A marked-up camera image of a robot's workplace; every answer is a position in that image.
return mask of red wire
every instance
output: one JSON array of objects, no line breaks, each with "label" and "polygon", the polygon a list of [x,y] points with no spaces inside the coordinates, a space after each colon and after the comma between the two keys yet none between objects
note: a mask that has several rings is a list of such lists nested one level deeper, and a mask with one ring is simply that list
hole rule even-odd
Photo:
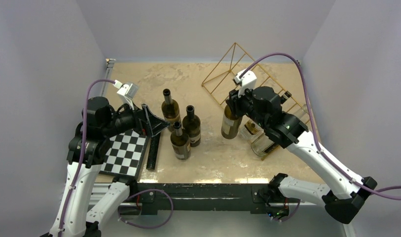
[{"label": "red wire", "polygon": [[138,197],[136,198],[136,207],[140,210],[141,208],[138,205],[139,199],[141,198],[141,195],[138,195]]}]

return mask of beige tabletop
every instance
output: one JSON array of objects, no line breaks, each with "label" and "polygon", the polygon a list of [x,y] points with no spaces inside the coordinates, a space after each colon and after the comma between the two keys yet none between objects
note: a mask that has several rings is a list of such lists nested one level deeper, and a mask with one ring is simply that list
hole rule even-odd
[{"label": "beige tabletop", "polygon": [[[226,140],[220,134],[223,109],[202,88],[201,82],[216,64],[204,63],[116,63],[112,80],[133,82],[140,89],[134,103],[145,103],[151,111],[162,117],[162,90],[171,90],[172,98],[180,106],[181,117],[185,108],[193,105],[195,114],[201,119],[201,143],[192,148],[191,157],[180,161],[174,156],[170,132],[162,132],[155,171],[145,169],[146,157],[141,167],[139,182],[145,183],[267,183],[277,173],[286,173],[294,178],[322,183],[321,178],[303,161],[287,150],[278,148],[264,161],[257,157],[240,135]],[[248,64],[240,64],[240,70]],[[302,85],[294,64],[265,64],[269,72],[287,88],[300,102],[304,102]],[[215,75],[222,72],[218,67]],[[263,75],[258,72],[258,81]],[[219,86],[217,97],[225,98],[234,84],[230,79]],[[122,102],[117,89],[109,85],[106,97],[118,108]],[[110,182],[111,177],[100,176],[98,182]]]}]

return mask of gray floor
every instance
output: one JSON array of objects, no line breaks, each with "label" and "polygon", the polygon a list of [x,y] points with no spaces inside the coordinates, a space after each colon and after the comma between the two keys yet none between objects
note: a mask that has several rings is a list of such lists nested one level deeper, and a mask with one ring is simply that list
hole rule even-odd
[{"label": "gray floor", "polygon": [[[155,225],[169,212],[140,216],[135,223]],[[155,230],[143,230],[117,221],[114,215],[102,232],[109,237],[199,236],[199,237],[345,237],[343,225],[333,220],[322,207],[302,206],[290,220],[279,224],[266,215],[248,212],[176,211],[169,223]]]}]

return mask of white wall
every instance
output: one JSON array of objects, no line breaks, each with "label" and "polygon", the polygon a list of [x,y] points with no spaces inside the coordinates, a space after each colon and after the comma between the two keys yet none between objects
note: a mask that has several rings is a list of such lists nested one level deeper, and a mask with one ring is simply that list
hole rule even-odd
[{"label": "white wall", "polygon": [[77,2],[106,57],[211,61],[235,41],[256,58],[273,51],[302,58],[335,0]]},{"label": "white wall", "polygon": [[[379,188],[401,185],[401,0],[336,1],[303,65],[324,145]],[[371,196],[354,225],[401,236],[401,201]]]},{"label": "white wall", "polygon": [[0,0],[0,237],[49,231],[84,93],[105,64],[75,0]]}]

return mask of chessboard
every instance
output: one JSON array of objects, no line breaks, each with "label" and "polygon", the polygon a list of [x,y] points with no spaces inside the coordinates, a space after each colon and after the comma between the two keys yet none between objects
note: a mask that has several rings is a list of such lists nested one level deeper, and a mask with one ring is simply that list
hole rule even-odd
[{"label": "chessboard", "polygon": [[138,177],[144,159],[148,138],[128,130],[111,137],[112,146],[106,153],[101,174]]}]

